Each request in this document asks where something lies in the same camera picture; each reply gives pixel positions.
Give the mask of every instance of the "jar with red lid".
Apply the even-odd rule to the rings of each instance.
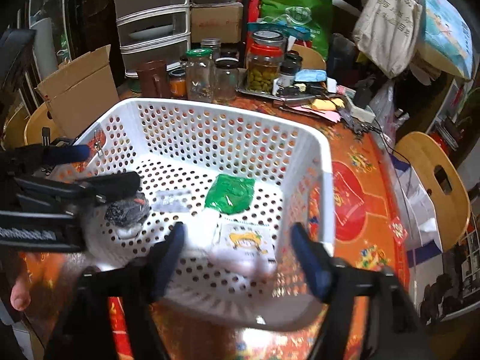
[[[247,89],[271,94],[282,62],[280,47],[254,44],[247,55]]]

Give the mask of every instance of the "green shopping bag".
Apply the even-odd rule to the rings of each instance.
[[[285,22],[289,27],[309,28],[312,49],[327,59],[332,0],[262,0],[260,16],[269,23]]]

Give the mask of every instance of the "brown mug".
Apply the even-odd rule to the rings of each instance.
[[[137,66],[136,71],[143,97],[172,97],[165,61],[144,62]]]

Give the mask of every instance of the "canvas tote bag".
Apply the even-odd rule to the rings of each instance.
[[[415,53],[421,15],[419,0],[368,0],[353,40],[391,79],[407,68]]]

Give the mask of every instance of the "laundry basket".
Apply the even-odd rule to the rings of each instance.
[[[96,209],[85,229],[88,250],[103,269],[121,267],[164,240],[176,221],[195,223],[218,174],[255,179],[248,210],[230,219],[268,225],[278,270],[253,280],[203,257],[181,257],[166,299],[217,323],[293,330],[311,323],[321,304],[309,293],[290,247],[290,227],[308,229],[312,202],[319,202],[318,234],[330,254],[335,240],[330,147],[317,130],[278,117],[215,104],[168,99],[124,100],[78,139],[97,150],[88,163],[67,164],[51,174],[70,182],[93,175],[136,171],[152,203],[156,191],[191,190],[190,212],[152,211],[135,239],[121,240]],[[316,200],[309,200],[316,195]]]

